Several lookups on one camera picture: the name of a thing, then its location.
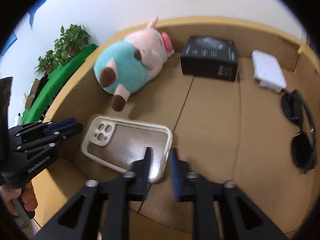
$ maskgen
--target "white wall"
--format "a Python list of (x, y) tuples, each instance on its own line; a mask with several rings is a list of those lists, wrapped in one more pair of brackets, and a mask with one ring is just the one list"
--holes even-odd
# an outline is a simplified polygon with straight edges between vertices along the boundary
[(35, 13), (33, 29), (26, 15), (16, 28), (17, 41), (0, 61), (3, 77), (13, 76), (9, 126), (23, 112), (22, 94), (34, 80), (39, 56), (53, 49), (60, 27), (82, 24), (100, 45), (130, 26), (183, 16), (221, 16), (245, 19), (282, 30), (297, 38), (303, 28), (280, 0), (47, 0)]
[(8, 109), (8, 125), (13, 126), (14, 118), (23, 113), (23, 92), (28, 93), (31, 83), (41, 74), (35, 74), (38, 57), (45, 53), (31, 35), (29, 16), (25, 16), (14, 30), (17, 40), (0, 58), (0, 73), (2, 78), (13, 77), (10, 105)]

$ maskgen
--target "blue poster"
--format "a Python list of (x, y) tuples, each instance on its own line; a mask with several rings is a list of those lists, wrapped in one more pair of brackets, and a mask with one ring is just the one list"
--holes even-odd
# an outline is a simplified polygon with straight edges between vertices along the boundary
[(14, 33), (11, 33), (9, 38), (7, 39), (7, 42), (5, 43), (2, 51), (1, 56), (3, 56), (6, 51), (10, 48), (10, 46), (17, 40), (17, 36)]
[(36, 1), (36, 3), (28, 10), (28, 13), (30, 14), (30, 20), (29, 20), (29, 23), (30, 23), (30, 26), (31, 26), (31, 29), (32, 29), (32, 24), (33, 24), (33, 18), (35, 16), (35, 13), (36, 11), (38, 10), (38, 8), (44, 4), (46, 0), (38, 0)]

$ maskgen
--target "metal bolt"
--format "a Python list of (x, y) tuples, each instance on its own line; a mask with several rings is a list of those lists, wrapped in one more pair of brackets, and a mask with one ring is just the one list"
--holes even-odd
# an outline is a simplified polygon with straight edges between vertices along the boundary
[(98, 185), (98, 182), (94, 179), (89, 179), (85, 182), (85, 185), (87, 187), (96, 187)]
[(226, 188), (233, 188), (235, 186), (236, 186), (236, 184), (232, 180), (228, 180), (224, 183), (224, 187), (226, 187)]
[(123, 174), (125, 178), (134, 178), (136, 176), (136, 173), (134, 171), (127, 171), (125, 174)]
[(190, 171), (187, 174), (187, 178), (188, 179), (196, 179), (196, 178), (198, 178), (198, 174), (196, 174), (194, 171)]

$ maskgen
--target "green cloth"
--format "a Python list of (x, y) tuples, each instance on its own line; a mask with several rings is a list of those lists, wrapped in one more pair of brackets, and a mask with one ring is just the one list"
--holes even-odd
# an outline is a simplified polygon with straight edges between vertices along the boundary
[(72, 74), (84, 63), (84, 60), (97, 48), (95, 44), (82, 49), (64, 66), (59, 65), (48, 76), (48, 82), (39, 93), (36, 101), (30, 109), (26, 109), (23, 113), (23, 123), (38, 121), (50, 104), (53, 97), (63, 87)]

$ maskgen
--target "phone case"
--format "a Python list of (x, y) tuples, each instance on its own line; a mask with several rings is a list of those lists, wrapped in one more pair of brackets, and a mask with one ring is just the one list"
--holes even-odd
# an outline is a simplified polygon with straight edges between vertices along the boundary
[(124, 173), (151, 147), (148, 180), (154, 183), (162, 177), (171, 143), (172, 132), (164, 125), (98, 115), (89, 124), (81, 150), (90, 159)]

